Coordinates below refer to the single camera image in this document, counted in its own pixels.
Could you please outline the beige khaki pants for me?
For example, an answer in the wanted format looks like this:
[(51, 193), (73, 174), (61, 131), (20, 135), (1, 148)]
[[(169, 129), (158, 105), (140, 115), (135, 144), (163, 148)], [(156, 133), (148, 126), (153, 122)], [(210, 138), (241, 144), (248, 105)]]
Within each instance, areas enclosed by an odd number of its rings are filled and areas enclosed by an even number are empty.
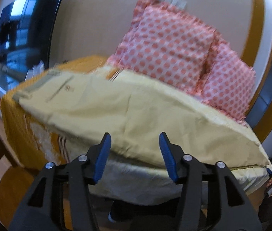
[(266, 167), (269, 159), (247, 125), (155, 79), (121, 71), (97, 74), (52, 70), (13, 99), (54, 132), (92, 144), (108, 132), (112, 151), (163, 167), (159, 135), (199, 161), (229, 168)]

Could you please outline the wooden chair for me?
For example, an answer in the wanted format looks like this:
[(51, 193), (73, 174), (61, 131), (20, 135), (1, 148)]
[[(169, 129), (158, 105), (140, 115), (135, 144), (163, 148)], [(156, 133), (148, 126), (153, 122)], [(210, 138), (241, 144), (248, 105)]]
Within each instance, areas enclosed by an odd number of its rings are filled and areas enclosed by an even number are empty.
[[(8, 150), (13, 153), (8, 144), (1, 118), (0, 136)], [(12, 157), (17, 161), (17, 167), (12, 167), (6, 157), (0, 159), (0, 221), (5, 228), (9, 227), (19, 203), (34, 180), (34, 177), (19, 165), (16, 155), (13, 154)], [(66, 228), (73, 230), (67, 196), (63, 198), (63, 212)]]

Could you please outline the cream and orange bedspread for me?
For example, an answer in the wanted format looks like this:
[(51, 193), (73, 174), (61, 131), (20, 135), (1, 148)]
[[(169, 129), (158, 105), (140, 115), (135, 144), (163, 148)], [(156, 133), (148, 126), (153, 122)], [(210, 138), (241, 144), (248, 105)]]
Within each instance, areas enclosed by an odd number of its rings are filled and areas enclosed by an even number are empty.
[[(62, 165), (88, 151), (89, 147), (98, 144), (101, 138), (92, 143), (82, 145), (77, 139), (54, 132), (26, 112), (13, 99), (14, 93), (24, 89), (48, 74), (52, 70), (71, 73), (97, 74), (113, 81), (121, 71), (108, 65), (106, 57), (88, 56), (72, 60), (65, 64), (39, 74), (20, 83), (7, 92), (1, 100), (1, 113), (7, 140), (13, 148), (21, 164), (30, 169), (42, 169), (45, 163), (54, 162)], [(267, 179), (268, 168), (245, 167), (230, 168), (247, 194), (258, 190)], [(174, 184), (163, 167), (154, 166), (139, 160), (123, 157), (110, 151), (110, 155), (101, 180), (90, 188), (92, 194), (123, 200), (140, 205), (156, 205), (176, 198), (181, 187)]]

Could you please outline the right polka dot pillow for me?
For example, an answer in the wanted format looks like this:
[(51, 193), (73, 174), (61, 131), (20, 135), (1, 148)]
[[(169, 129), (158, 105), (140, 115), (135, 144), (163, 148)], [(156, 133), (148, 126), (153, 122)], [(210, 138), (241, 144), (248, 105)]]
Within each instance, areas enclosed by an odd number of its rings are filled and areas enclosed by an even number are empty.
[(205, 68), (198, 86), (202, 102), (244, 125), (255, 85), (254, 69), (222, 38), (214, 39)]

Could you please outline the polka dot pillow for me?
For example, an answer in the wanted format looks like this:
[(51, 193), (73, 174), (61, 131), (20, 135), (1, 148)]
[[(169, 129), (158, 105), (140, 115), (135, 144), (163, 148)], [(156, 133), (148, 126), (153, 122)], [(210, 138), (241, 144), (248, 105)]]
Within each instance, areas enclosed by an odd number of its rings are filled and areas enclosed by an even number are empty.
[(222, 38), (214, 39), (205, 68), (198, 86), (202, 102), (244, 125), (255, 85), (254, 69)]
[(129, 31), (107, 61), (196, 94), (215, 32), (170, 3), (138, 0)]

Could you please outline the left polka dot pillow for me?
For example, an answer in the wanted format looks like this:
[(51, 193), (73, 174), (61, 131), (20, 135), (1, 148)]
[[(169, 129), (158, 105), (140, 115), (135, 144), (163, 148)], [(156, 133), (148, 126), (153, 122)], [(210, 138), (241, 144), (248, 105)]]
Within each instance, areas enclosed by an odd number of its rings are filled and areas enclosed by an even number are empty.
[(215, 32), (170, 3), (138, 0), (129, 31), (107, 61), (196, 94)]

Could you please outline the black television screen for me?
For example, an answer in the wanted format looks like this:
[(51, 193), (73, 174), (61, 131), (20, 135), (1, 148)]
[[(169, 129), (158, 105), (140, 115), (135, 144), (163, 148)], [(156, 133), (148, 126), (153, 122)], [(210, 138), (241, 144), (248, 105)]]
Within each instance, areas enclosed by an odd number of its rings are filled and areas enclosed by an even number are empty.
[(50, 45), (61, 0), (15, 0), (0, 16), (0, 64), (25, 72), (49, 66)]

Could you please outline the white wall switch plate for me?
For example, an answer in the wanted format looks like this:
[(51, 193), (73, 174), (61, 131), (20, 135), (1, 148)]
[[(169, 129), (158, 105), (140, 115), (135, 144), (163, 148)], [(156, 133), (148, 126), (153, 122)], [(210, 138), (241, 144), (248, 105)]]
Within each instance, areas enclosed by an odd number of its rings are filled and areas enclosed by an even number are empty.
[(159, 0), (161, 2), (168, 2), (171, 5), (174, 5), (176, 7), (178, 7), (179, 9), (183, 9), (185, 10), (187, 7), (187, 1), (185, 0)]

